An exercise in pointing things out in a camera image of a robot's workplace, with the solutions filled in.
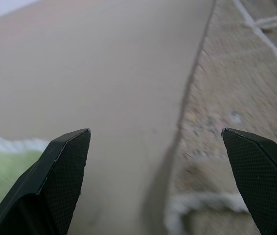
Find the green towel with white trim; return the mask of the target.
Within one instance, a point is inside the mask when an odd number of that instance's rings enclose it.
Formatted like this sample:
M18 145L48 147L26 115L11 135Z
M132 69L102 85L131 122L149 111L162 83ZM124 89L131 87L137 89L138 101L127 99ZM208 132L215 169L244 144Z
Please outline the green towel with white trim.
M16 180L41 156L49 141L0 137L0 203Z

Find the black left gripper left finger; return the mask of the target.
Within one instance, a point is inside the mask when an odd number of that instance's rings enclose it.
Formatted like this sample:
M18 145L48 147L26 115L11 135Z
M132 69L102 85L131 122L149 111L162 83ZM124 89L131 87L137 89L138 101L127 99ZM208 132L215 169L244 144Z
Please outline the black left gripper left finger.
M90 129L52 140L0 203L0 235L67 235L81 193Z

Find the beige towel with white trim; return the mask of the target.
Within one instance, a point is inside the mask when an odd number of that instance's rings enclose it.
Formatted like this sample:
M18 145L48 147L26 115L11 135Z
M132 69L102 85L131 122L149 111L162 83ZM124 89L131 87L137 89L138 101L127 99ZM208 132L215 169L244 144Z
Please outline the beige towel with white trim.
M203 195L238 195L221 130L277 143L277 0L216 0L187 86L164 224L169 235L259 235L251 217Z

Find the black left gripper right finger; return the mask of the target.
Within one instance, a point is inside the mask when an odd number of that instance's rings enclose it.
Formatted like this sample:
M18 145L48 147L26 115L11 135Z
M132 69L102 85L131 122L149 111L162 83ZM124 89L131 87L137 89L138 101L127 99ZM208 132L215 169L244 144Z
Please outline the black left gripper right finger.
M277 235L277 144L224 128L222 138L237 188L261 235Z

